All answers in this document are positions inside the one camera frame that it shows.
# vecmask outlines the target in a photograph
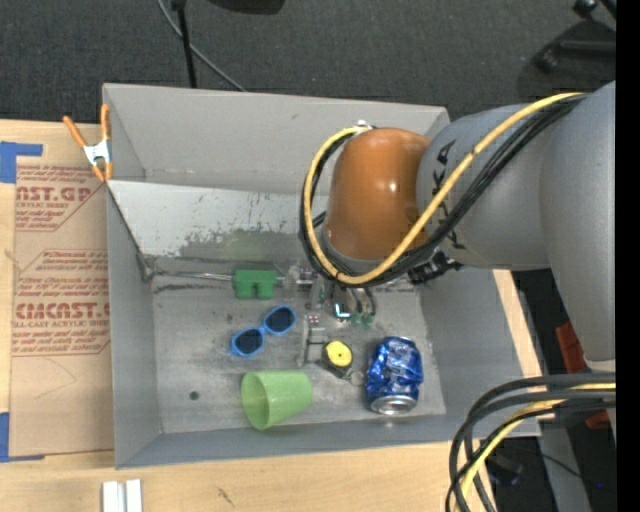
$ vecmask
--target wooden table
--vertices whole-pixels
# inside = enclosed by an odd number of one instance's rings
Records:
[[[98,126],[81,128],[87,138],[98,140]],[[63,134],[57,123],[0,120],[0,140],[37,139],[53,150],[59,146],[64,151],[79,151],[69,140],[59,140]],[[0,184],[0,412],[9,409],[14,194],[15,186]],[[498,271],[495,276],[524,374],[539,375],[511,274]],[[449,443],[432,443],[115,470],[112,451],[52,455],[0,464],[0,508],[13,512],[98,511],[102,482],[141,479],[145,512],[440,511],[449,485],[448,457]]]

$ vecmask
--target blue tape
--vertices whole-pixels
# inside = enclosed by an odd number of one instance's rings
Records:
[[[0,413],[0,462],[9,460],[9,413]]]
[[[0,142],[0,183],[16,182],[16,157],[42,156],[42,144]]]
[[[9,457],[9,413],[0,413],[0,464],[18,460],[40,460],[42,455],[31,457]]]

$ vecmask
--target soda can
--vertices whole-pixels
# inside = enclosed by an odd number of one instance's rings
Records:
[[[395,416],[418,403],[419,385],[424,381],[422,357],[408,338],[389,336],[378,344],[367,370],[366,393],[371,409]]]

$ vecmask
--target red object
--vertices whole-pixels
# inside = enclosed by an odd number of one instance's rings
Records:
[[[580,341],[576,336],[571,322],[556,327],[556,338],[562,352],[562,359],[567,368],[567,373],[578,373],[587,368],[584,361],[584,352]],[[607,411],[600,411],[586,420],[587,426],[592,429],[609,428],[609,415]]]

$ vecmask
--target clamp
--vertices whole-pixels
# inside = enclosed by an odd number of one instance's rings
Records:
[[[102,128],[102,140],[98,144],[92,146],[88,145],[84,140],[84,137],[78,130],[78,127],[72,121],[69,116],[64,116],[62,122],[69,128],[71,136],[76,141],[78,146],[84,151],[84,154],[89,160],[93,173],[102,182],[105,179],[110,180],[113,176],[113,162],[111,161],[111,123],[109,122],[109,105],[106,103],[102,105],[100,109],[100,126]],[[105,162],[104,173],[98,167],[98,159],[103,159]]]

